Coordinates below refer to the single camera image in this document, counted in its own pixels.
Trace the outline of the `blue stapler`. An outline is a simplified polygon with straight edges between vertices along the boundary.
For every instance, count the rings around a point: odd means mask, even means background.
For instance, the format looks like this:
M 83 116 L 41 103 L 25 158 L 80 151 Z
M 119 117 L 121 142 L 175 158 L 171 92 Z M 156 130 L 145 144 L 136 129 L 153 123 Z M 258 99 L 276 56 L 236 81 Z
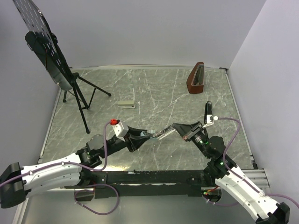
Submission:
M 175 128 L 172 125 L 170 125 L 161 131 L 157 131 L 157 130 L 153 130 L 153 129 L 150 129 L 147 131 L 142 131 L 140 136 L 150 137 L 150 139 L 160 141 L 163 138 L 167 137 L 168 135 L 174 133 L 175 131 L 176 131 Z

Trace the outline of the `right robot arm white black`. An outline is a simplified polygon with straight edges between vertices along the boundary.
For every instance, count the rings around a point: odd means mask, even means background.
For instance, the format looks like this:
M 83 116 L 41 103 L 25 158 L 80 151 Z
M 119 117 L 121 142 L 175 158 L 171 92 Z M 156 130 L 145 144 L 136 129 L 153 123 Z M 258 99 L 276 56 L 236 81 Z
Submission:
M 290 208 L 259 189 L 226 154 L 227 146 L 220 136 L 209 137 L 201 122 L 173 123 L 173 128 L 184 141 L 191 141 L 210 161 L 204 169 L 204 181 L 217 185 L 229 193 L 257 224 L 287 224 Z

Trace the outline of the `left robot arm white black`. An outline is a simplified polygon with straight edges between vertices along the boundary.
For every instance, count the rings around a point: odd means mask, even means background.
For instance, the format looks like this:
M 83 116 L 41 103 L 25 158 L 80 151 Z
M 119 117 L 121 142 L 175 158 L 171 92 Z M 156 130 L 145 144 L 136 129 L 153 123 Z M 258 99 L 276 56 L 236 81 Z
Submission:
M 139 149 L 153 134 L 148 130 L 114 128 L 114 135 L 106 139 L 96 134 L 82 149 L 54 161 L 21 166 L 8 165 L 0 176 L 0 206 L 3 209 L 21 204 L 37 193 L 64 186 L 86 188 L 92 183 L 91 172 L 107 165 L 107 157 L 127 148 L 130 152 Z

